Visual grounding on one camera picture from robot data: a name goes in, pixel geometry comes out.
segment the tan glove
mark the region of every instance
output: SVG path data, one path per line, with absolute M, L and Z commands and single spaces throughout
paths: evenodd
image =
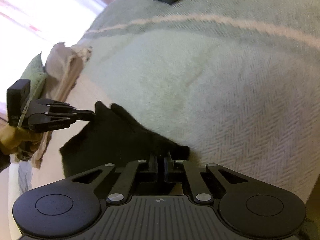
M 23 128 L 6 125 L 0 129 L 0 150 L 3 154 L 14 154 L 22 142 L 32 142 L 31 151 L 36 151 L 40 145 L 42 133 L 35 133 Z

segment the circular pad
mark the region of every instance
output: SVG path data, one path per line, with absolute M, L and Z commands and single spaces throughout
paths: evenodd
M 47 195 L 36 202 L 36 209 L 42 214 L 48 216 L 61 215 L 68 212 L 72 206 L 72 199 L 60 194 Z
M 257 195 L 247 200 L 247 208 L 258 216 L 271 217 L 283 210 L 283 204 L 276 197 Z
M 300 198 L 284 189 L 239 183 L 222 197 L 219 213 L 230 227 L 245 236 L 283 238 L 300 227 L 306 209 Z
M 88 185 L 61 180 L 21 195 L 12 214 L 23 233 L 62 238 L 88 228 L 100 210 L 100 201 Z

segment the pillow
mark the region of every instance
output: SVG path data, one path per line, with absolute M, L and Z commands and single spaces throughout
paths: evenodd
M 38 99 L 44 87 L 44 82 L 47 77 L 47 73 L 43 69 L 41 53 L 35 56 L 20 78 L 30 79 L 30 98 Z

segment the herringbone blanket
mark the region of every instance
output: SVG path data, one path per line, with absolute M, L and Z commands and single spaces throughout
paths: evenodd
M 320 0 L 116 0 L 79 44 L 92 46 L 79 79 L 200 166 L 307 200 L 320 173 Z

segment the curtain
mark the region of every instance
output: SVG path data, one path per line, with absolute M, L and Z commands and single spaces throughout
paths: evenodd
M 54 44 L 76 44 L 106 6 L 101 0 L 0 0 L 0 106 L 35 55 L 42 51 L 45 63 Z

